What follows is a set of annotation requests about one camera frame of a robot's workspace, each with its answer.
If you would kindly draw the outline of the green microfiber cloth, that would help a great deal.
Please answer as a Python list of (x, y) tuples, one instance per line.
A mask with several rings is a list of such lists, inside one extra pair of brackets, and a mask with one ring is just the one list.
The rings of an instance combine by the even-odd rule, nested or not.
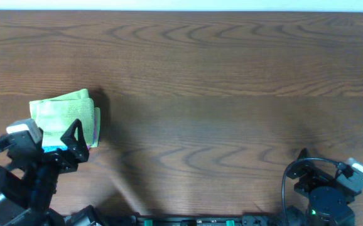
[(100, 109), (94, 105), (87, 89), (58, 97), (30, 102), (31, 118), (43, 130), (43, 146), (65, 146), (60, 138), (71, 123), (82, 122), (88, 148), (99, 143)]

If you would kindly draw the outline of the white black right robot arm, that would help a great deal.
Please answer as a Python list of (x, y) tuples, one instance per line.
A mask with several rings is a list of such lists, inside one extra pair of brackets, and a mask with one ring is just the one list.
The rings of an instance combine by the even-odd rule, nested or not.
[[(316, 161), (330, 163), (337, 169), (332, 176), (315, 165)], [(296, 192), (307, 197), (308, 208), (305, 212), (306, 225), (336, 225), (350, 226), (355, 224), (355, 213), (349, 207), (354, 201), (355, 193), (338, 182), (338, 176), (352, 176), (354, 170), (344, 162), (327, 158), (310, 156), (307, 148), (303, 148), (297, 159), (284, 170), (281, 183), (281, 203), (283, 206), (283, 221), (290, 224), (286, 206), (286, 179), (298, 179), (294, 185)]]

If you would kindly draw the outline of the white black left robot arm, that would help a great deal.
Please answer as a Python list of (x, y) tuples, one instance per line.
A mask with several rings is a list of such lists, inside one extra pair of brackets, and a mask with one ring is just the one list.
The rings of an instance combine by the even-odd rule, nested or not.
[(43, 130), (32, 119), (12, 123), (0, 136), (0, 153), (11, 162), (0, 166), (0, 225), (65, 225), (51, 209), (58, 177), (77, 170), (89, 158), (82, 123), (74, 120), (60, 138), (66, 149), (46, 152)]

